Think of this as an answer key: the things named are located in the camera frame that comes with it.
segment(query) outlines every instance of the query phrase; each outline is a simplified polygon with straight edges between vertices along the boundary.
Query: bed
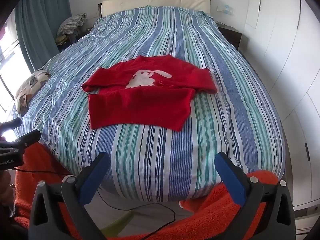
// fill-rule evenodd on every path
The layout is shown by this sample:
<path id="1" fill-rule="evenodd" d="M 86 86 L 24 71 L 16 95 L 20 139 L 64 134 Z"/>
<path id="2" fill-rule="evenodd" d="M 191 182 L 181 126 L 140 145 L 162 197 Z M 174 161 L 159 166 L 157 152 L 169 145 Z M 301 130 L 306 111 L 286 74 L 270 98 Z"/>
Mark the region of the bed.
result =
<path id="1" fill-rule="evenodd" d="M 109 153 L 102 188 L 148 202 L 207 195 L 220 182 L 213 160 L 221 151 L 246 173 L 269 170 L 280 178 L 281 122 L 259 78 L 209 16 L 210 0 L 129 1 L 103 2 L 91 32 L 44 65 L 52 77 L 30 102 L 17 136 L 40 130 L 74 174 L 99 152 Z M 82 83 L 99 67 L 167 54 L 208 68 L 218 88 L 214 95 L 196 94 L 181 132 L 138 124 L 90 129 Z M 18 117 L 15 108 L 12 117 Z"/>

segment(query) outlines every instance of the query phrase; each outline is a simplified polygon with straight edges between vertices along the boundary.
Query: red sweater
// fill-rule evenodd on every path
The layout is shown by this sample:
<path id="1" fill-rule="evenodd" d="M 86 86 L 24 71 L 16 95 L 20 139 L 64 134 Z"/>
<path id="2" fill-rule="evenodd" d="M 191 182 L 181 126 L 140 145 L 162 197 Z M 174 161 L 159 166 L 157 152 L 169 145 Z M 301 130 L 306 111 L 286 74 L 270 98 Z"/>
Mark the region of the red sweater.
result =
<path id="1" fill-rule="evenodd" d="M 83 85 L 92 129 L 119 123 L 158 125 L 180 131 L 195 92 L 217 92 L 208 69 L 170 55 L 139 56 L 99 68 Z"/>

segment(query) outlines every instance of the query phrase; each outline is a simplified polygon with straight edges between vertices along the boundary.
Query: blue curtain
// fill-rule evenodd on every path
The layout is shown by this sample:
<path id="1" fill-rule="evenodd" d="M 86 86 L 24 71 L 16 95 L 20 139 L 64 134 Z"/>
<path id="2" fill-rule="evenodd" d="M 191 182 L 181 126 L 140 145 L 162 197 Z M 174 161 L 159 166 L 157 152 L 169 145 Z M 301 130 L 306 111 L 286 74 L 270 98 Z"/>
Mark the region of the blue curtain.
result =
<path id="1" fill-rule="evenodd" d="M 15 8 L 18 40 L 31 71 L 41 69 L 59 53 L 55 37 L 71 16 L 69 0 L 20 0 Z"/>

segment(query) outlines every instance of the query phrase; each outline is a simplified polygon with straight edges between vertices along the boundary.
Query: orange blanket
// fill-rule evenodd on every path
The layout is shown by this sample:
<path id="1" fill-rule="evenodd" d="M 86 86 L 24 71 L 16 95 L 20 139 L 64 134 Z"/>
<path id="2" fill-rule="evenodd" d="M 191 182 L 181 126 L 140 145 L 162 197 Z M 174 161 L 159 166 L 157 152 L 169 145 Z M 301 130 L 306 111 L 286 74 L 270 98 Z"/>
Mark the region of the orange blanket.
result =
<path id="1" fill-rule="evenodd" d="M 24 155 L 25 164 L 21 169 L 25 170 L 48 170 L 58 173 L 68 173 L 40 143 L 36 143 L 26 149 Z M 256 176 L 263 183 L 276 184 L 277 177 L 269 171 L 256 171 L 248 176 Z M 31 204 L 37 183 L 45 180 L 47 183 L 61 182 L 64 176 L 47 173 L 24 173 L 17 171 L 16 174 L 16 205 L 19 216 L 15 220 L 28 228 Z M 233 203 L 223 183 L 213 188 L 206 197 L 181 201 L 180 204 L 187 210 L 194 212 L 191 217 L 177 221 L 161 231 L 149 237 L 149 240 L 202 240 L 223 232 L 238 212 L 240 206 Z M 61 204 L 61 211 L 68 228 L 75 239 L 81 239 L 71 221 L 66 207 Z M 261 204 L 244 239 L 249 239 L 261 218 L 264 204 Z M 112 238 L 117 240 L 139 240 L 144 235 Z"/>

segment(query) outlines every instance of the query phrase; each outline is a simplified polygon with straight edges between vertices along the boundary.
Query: human hand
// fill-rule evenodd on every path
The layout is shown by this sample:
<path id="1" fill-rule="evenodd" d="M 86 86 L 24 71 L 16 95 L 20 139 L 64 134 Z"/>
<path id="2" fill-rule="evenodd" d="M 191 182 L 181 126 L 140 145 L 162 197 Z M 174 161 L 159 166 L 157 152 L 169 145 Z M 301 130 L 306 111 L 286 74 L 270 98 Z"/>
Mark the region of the human hand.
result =
<path id="1" fill-rule="evenodd" d="M 0 203 L 9 206 L 13 202 L 13 188 L 10 185 L 11 175 L 8 171 L 0 171 Z"/>

